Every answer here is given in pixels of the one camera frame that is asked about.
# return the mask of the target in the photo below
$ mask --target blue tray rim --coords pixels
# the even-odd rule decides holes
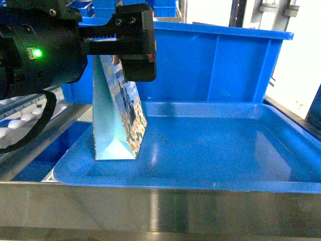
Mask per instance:
[[[155,102],[145,102],[144,105],[155,104]],[[170,101],[158,102],[161,103],[174,103]],[[211,102],[200,101],[198,104],[213,104]],[[215,103],[217,105],[224,105],[225,103]],[[280,118],[286,121],[289,125],[295,128],[295,130],[304,134],[306,137],[312,138],[314,143],[319,143],[314,137],[312,137],[305,130],[300,128],[297,124],[287,118],[284,114],[279,112],[272,106],[266,104],[257,103],[233,103],[241,105],[251,105],[251,106],[263,106],[270,109]],[[86,132],[77,140],[77,142],[84,141],[90,137],[92,134],[92,125],[87,129]],[[149,178],[139,178],[136,185],[132,184],[132,179],[130,178],[119,178],[119,177],[97,177],[97,176],[86,176],[87,170],[91,167],[91,163],[82,163],[82,173],[66,173],[61,170],[61,165],[63,163],[59,161],[54,168],[55,178],[62,184],[72,185],[72,186],[99,186],[108,188],[140,188],[140,189],[170,189],[170,190],[202,190],[202,191],[233,191],[233,192],[274,192],[274,193],[309,193],[309,194],[321,194],[321,183],[315,182],[289,182],[289,181],[238,181],[238,182],[206,182],[206,181],[196,181],[193,183],[193,187],[190,185],[176,186],[177,180],[174,179],[162,179],[153,178],[153,180],[167,181],[170,186],[153,186],[148,185]]]

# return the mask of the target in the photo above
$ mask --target green led light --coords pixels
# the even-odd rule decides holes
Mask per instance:
[[[40,49],[34,49],[33,54],[36,58],[42,57],[42,51]]]

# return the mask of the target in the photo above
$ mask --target blue plastic crate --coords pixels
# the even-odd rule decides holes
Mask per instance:
[[[154,7],[155,17],[176,17],[176,7]]]
[[[207,25],[155,22],[154,28],[157,78],[137,83],[142,100],[262,103],[282,41],[293,38],[287,32]],[[92,65],[87,70],[91,74]],[[79,88],[74,92],[92,103],[92,74],[89,84],[83,80],[70,88]]]
[[[151,6],[152,9],[154,9],[155,1],[154,0],[146,0],[146,3]]]
[[[155,7],[176,7],[176,0],[153,0]]]
[[[59,160],[68,185],[321,193],[321,143],[271,106],[145,103],[136,160],[94,160],[92,127]]]
[[[95,16],[98,18],[110,19],[115,13],[115,8],[94,8]]]
[[[124,5],[130,4],[144,4],[146,0],[124,0]]]
[[[93,4],[94,4],[95,9],[96,8],[113,9],[113,8],[115,8],[116,0],[93,0]]]
[[[79,9],[83,17],[91,17],[94,14],[92,1],[73,1],[67,6]]]

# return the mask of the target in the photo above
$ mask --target white wall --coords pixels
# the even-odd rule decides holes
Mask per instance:
[[[311,106],[321,84],[321,1],[299,1],[296,18],[291,18],[287,31],[293,41],[284,41],[273,78],[275,87],[267,95],[302,118]]]
[[[187,23],[229,26],[232,0],[188,0]]]

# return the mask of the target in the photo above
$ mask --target blue plastic tray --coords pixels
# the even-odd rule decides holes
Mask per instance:
[[[137,160],[94,160],[92,127],[57,163],[68,185],[321,193],[321,143],[253,103],[146,103]]]

